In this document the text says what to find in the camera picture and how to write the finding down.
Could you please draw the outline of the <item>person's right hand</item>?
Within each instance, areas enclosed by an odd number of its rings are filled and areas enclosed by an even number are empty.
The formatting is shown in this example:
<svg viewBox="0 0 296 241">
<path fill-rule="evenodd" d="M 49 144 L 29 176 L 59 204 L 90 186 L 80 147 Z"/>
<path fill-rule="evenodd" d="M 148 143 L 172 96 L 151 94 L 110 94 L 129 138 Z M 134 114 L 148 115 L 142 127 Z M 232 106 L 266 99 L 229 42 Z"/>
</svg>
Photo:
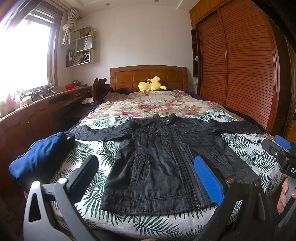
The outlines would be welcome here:
<svg viewBox="0 0 296 241">
<path fill-rule="evenodd" d="M 280 194 L 280 198 L 278 200 L 277 203 L 277 211 L 279 214 L 283 213 L 284 208 L 287 204 L 287 192 L 289 190 L 289 186 L 288 186 L 288 176 L 285 175 L 285 180 L 282 184 L 282 190 L 281 190 L 281 194 Z"/>
</svg>

